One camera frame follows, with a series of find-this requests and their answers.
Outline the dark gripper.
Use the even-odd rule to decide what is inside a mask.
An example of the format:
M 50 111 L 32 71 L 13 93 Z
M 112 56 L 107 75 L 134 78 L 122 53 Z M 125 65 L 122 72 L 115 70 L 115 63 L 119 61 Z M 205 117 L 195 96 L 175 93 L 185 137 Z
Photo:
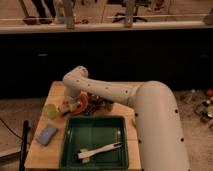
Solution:
M 90 95 L 88 98 L 88 106 L 85 110 L 85 113 L 88 116 L 90 116 L 100 109 L 111 111 L 113 108 L 113 105 L 114 105 L 113 101 L 104 99 L 97 95 Z

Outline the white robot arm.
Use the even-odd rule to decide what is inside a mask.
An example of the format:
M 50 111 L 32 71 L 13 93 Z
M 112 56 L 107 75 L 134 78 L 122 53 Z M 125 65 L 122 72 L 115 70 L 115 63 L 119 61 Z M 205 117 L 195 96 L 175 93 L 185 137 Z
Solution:
M 82 91 L 134 110 L 141 171 L 191 171 L 177 102 L 159 81 L 138 86 L 90 79 L 77 66 L 63 76 L 65 99 L 75 104 Z

